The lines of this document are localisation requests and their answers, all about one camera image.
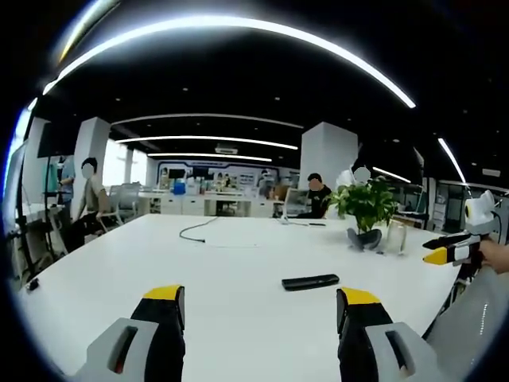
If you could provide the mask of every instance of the computer monitor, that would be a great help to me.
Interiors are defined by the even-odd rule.
[[[307,189],[288,188],[283,206],[283,217],[292,218],[301,213],[311,212],[308,194],[309,191]]]
[[[23,159],[25,158],[27,142],[28,140],[13,152],[13,155],[10,158],[9,168],[7,169],[6,189],[4,190],[2,201],[4,236],[16,231],[17,190],[19,187],[21,167],[23,165]]]

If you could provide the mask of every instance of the glass cup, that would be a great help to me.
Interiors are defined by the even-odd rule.
[[[406,226],[396,220],[392,220],[387,230],[385,252],[400,255],[405,250]]]

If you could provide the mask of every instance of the white pillar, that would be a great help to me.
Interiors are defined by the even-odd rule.
[[[133,151],[127,150],[126,154],[126,170],[124,172],[124,183],[130,183],[130,172],[133,167]]]
[[[334,189],[338,175],[356,161],[358,153],[357,134],[319,123],[302,135],[299,189],[308,188],[311,173],[319,173],[324,183]]]
[[[47,158],[38,158],[39,145],[41,144],[42,132],[45,124],[49,121],[41,118],[34,118],[29,131],[28,143],[23,163],[23,201],[27,203],[42,203],[44,169]]]
[[[157,185],[156,178],[158,163],[158,161],[152,158],[146,159],[146,186],[148,187],[155,187]]]
[[[111,125],[97,117],[81,123],[76,149],[74,151],[74,166],[76,179],[74,180],[74,198],[72,199],[72,216],[76,216],[80,208],[81,197],[85,187],[85,178],[81,174],[81,163],[88,157],[97,159],[97,174],[103,179],[104,154],[110,136]]]

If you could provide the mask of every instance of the green plant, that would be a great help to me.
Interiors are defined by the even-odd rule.
[[[330,195],[329,205],[335,205],[339,216],[353,215],[360,232],[367,232],[375,223],[390,223],[396,211],[396,202],[389,187],[380,177],[366,184],[341,185]]]

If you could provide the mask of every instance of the white cabinet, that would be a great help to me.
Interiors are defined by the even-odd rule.
[[[161,197],[161,214],[182,215],[182,198]]]
[[[274,213],[273,201],[256,201],[251,202],[251,217],[272,217]]]
[[[203,197],[185,197],[182,201],[182,215],[204,216],[205,199]]]

